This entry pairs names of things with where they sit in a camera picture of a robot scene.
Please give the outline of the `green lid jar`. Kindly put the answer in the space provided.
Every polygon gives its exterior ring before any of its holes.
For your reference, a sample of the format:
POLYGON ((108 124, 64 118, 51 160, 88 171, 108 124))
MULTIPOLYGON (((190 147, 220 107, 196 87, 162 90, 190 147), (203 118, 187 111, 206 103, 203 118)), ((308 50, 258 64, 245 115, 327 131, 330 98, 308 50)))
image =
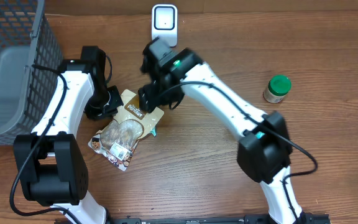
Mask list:
POLYGON ((263 97, 269 103, 279 103, 291 90, 291 80, 285 75, 275 75, 267 84, 263 97))

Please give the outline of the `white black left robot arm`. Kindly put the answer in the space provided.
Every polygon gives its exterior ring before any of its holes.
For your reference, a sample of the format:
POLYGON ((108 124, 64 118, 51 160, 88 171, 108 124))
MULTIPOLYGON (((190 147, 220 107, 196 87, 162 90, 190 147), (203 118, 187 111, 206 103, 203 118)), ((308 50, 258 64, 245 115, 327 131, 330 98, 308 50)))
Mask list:
POLYGON ((56 68, 33 64, 57 77, 57 87, 39 123, 13 144, 18 173, 9 203, 23 217, 61 212, 71 223, 111 223, 108 209, 88 190, 86 162, 76 141, 83 115, 97 121, 117 114, 123 102, 105 66, 111 59, 97 46, 84 46, 79 59, 56 68))

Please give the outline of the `brown snack pouch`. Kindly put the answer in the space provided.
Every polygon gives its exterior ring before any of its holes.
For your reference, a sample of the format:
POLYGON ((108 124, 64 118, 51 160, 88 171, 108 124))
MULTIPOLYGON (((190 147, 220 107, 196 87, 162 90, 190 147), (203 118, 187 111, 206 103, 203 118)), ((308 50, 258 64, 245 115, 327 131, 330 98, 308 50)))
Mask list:
POLYGON ((118 169, 125 171, 139 141, 150 134, 164 115, 156 108, 152 113, 142 111, 139 96, 130 90, 121 94, 124 105, 118 107, 112 121, 88 142, 97 154, 102 154, 118 169))

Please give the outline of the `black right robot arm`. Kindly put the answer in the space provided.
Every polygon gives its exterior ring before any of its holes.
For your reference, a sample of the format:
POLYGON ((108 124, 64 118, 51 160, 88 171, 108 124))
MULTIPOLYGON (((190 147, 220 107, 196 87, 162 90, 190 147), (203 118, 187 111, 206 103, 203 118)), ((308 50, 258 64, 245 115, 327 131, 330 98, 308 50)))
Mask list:
POLYGON ((301 223, 303 211, 290 181, 292 145, 283 116, 267 114, 243 100, 189 48, 176 52, 156 38, 142 54, 140 70, 151 82, 138 91, 140 108, 151 113, 167 105, 173 110, 186 96, 201 103, 238 142, 237 163, 260 184, 270 222, 301 223))

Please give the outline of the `teal tissue pack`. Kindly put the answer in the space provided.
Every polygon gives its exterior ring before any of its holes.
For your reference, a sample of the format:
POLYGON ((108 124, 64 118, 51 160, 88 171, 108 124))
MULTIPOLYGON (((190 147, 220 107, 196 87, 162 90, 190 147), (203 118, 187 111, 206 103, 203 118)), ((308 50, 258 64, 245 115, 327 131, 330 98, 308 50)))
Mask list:
POLYGON ((263 133, 263 132, 261 132, 261 131, 259 131, 258 133, 255 134, 255 136, 256 136, 257 139, 262 138, 264 135, 265 135, 265 133, 263 133))

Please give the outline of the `teal white wipes packet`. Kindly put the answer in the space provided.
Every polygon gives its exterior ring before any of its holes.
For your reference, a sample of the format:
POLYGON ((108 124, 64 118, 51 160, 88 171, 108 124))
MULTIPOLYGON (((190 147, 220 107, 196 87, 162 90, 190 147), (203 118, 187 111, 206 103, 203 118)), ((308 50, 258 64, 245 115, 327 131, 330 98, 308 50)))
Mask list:
POLYGON ((156 127, 153 127, 150 133, 153 135, 153 137, 156 137, 157 135, 156 127))

